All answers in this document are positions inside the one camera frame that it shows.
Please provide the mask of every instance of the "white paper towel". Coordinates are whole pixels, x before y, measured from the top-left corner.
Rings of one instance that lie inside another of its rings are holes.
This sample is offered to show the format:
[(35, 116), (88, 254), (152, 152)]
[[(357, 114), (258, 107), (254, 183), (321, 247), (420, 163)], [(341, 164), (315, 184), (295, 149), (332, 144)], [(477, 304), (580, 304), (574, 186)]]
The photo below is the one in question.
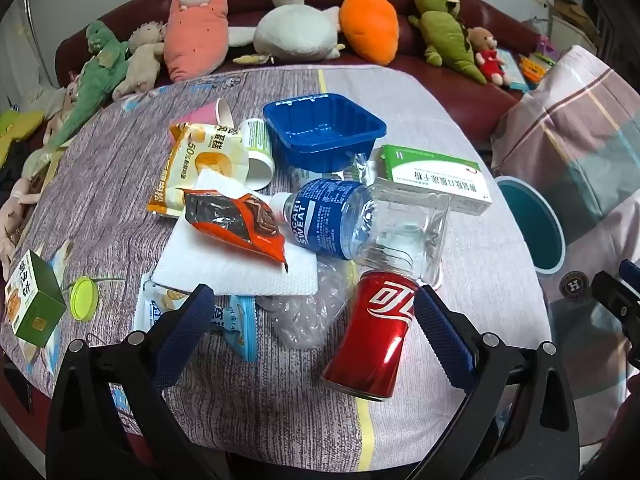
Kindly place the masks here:
[[(249, 191), (237, 180), (203, 170), (195, 189), (216, 189), (230, 198), (247, 192), (269, 203), (270, 197)], [(184, 212), (178, 218), (152, 279), (159, 285), (192, 292), (200, 283), (216, 294), (241, 296), (306, 296), (318, 291), (316, 255), (289, 241), (284, 232), (284, 265), (268, 256), (237, 248), (199, 232)]]

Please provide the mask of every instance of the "red dress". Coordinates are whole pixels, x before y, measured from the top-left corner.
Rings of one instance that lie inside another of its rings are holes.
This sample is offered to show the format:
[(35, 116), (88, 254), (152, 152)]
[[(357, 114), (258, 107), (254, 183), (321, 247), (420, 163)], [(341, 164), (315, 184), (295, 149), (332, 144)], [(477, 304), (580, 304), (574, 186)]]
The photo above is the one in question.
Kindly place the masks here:
[(478, 68), (485, 78), (491, 80), (493, 74), (504, 75), (504, 71), (498, 63), (498, 53), (495, 50), (483, 50), (479, 54), (484, 59), (484, 63), (478, 64)]

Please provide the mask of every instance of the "yellow-green lid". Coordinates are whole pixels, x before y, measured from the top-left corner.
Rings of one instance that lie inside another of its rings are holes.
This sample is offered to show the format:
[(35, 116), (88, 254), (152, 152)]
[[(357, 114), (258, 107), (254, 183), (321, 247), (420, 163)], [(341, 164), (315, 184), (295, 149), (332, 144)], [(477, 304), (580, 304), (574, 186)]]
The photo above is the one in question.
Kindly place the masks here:
[(71, 315), (78, 321), (89, 321), (98, 306), (98, 286), (88, 276), (80, 276), (71, 290)]

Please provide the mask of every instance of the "red leather sofa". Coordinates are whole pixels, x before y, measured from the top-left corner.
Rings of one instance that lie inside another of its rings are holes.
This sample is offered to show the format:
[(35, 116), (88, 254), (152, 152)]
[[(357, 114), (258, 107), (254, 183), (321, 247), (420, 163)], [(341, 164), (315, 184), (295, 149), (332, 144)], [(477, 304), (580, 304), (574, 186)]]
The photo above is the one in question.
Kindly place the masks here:
[[(343, 0), (306, 0), (305, 3), (318, 9), (339, 6)], [(424, 62), (425, 44), (416, 29), (411, 27), (407, 16), (418, 15), (414, 0), (389, 0), (400, 23), (398, 54), (389, 65), (395, 70), (415, 77), (444, 106), (453, 120), (459, 124), (467, 138), (473, 143), (487, 141), (500, 117), (520, 99), (517, 91), (505, 91), (487, 84), (482, 86), (471, 79), (447, 68), (436, 68)], [(108, 12), (100, 19), (125, 41), (141, 24), (150, 21), (166, 22), (171, 0), (132, 0)], [(538, 35), (517, 20), (507, 16), (482, 0), (460, 0), (460, 17), (465, 25), (485, 27), (498, 40), (498, 44), (509, 50), (528, 55), (536, 48)], [(230, 26), (255, 26), (270, 9), (271, 0), (228, 0)], [(231, 59), (238, 51), (230, 49), (224, 65), (218, 72), (237, 70)], [(68, 84), (68, 72), (80, 72), (89, 59), (84, 29), (63, 41), (56, 51), (56, 75), (61, 85)], [(355, 64), (365, 61), (348, 49), (340, 59), (325, 63)], [(157, 84), (168, 82), (166, 73), (161, 73)]]

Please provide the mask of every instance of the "white curtain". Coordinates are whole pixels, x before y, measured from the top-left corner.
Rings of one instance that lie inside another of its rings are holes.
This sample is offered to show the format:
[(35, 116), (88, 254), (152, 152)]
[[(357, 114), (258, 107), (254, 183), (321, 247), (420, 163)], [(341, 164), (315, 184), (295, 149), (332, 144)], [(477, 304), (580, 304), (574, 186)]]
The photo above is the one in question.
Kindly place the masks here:
[(42, 110), (47, 118), (62, 108), (65, 91), (55, 89), (40, 62), (25, 0), (14, 0), (0, 22), (0, 112)]

